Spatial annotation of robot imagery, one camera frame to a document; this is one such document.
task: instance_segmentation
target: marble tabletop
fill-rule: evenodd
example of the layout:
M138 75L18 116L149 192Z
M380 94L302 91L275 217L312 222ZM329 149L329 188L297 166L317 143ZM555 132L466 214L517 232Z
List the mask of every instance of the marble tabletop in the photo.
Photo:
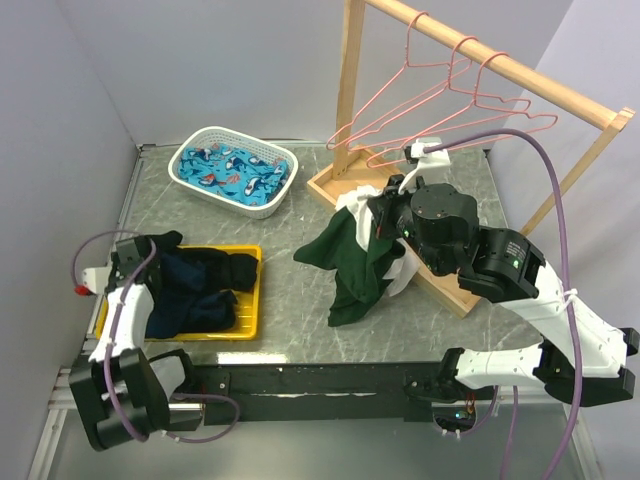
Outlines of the marble tabletop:
M540 340L533 327L499 306L481 300L459 319L413 283L383 298L360 322L328 327L334 273L296 263L292 256L329 222L331 213L311 198L306 182L331 162L332 153L322 146L283 146L297 156L300 169L284 202L264 220L231 214L172 183L167 164L176 146L143 148L125 228L175 229L190 244L259 244L264 258L255 340L147 343L148 356L184 348L196 364L438 361L450 347L509 349ZM444 180L478 200L483 224L506 225L482 150L455 151L451 160Z

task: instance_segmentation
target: green cloth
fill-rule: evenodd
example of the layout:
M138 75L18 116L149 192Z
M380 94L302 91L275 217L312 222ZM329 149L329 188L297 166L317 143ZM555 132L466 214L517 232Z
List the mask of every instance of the green cloth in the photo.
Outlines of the green cloth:
M336 298L329 313L329 326L337 327L357 322L380 300L392 282L382 277L404 253L398 242L377 239L373 228L369 250L360 248L356 221L345 207L331 217L318 238L300 247L293 259L323 270L337 269Z

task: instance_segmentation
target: white cloth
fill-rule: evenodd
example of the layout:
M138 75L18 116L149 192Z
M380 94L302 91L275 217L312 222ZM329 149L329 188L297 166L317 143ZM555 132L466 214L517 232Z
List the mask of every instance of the white cloth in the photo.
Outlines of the white cloth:
M356 221L356 242L365 252L369 250L371 222L373 220L371 210L367 207L367 200L381 193L382 190L378 190L371 185L363 185L340 195L336 202L336 211L346 207L353 215ZM384 292L389 297L393 297L404 290L420 268L420 259L411 250L411 247L402 239L398 241L404 247L405 253L402 257L393 261L387 273L382 277L385 280L393 280Z

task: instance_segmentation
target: plastic bin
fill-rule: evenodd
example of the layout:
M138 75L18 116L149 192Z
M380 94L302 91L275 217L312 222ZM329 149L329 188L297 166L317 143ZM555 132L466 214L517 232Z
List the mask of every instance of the plastic bin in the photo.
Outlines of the plastic bin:
M262 276L262 248L259 245L182 245L181 248L217 248L229 254L248 253L258 259L257 278L252 292L236 292L236 324L233 328L216 333L180 333L173 338L152 339L149 342L189 342L204 340L252 340L258 334L258 306ZM100 339L107 319L108 304L102 301L100 314L96 322L96 337Z
M182 156L184 149L187 147L207 148L214 143L224 143L230 147L242 148L265 161L283 159L289 166L289 177L287 178L286 183L273 200L266 205L262 205L260 207L249 207L247 205L234 202L233 200L214 195L182 180L178 174L178 169L180 168L180 157ZM296 177L297 173L298 159L290 151L258 138L250 137L244 133L234 132L233 130L222 127L207 127L198 130L180 146L169 162L169 176L171 177L171 180L180 185L186 192L215 203L227 210L256 219L267 218L276 211L282 203L282 200L284 200L284 197L287 194L289 187L291 187L293 179Z

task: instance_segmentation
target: yellow bin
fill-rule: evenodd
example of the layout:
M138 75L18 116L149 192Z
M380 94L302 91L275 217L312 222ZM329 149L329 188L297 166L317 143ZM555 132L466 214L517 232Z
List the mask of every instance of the yellow bin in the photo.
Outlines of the yellow bin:
M151 342L189 342L203 340L252 340L258 334L258 304L260 300L260 279L262 276L262 248L259 245L183 245L180 248L217 248L229 254L248 253L258 260L256 284L252 292L236 292L236 324L233 328L216 333L180 333L173 338L156 340L147 338ZM96 322L96 337L100 338L104 323L107 319L108 304L102 301L100 314Z

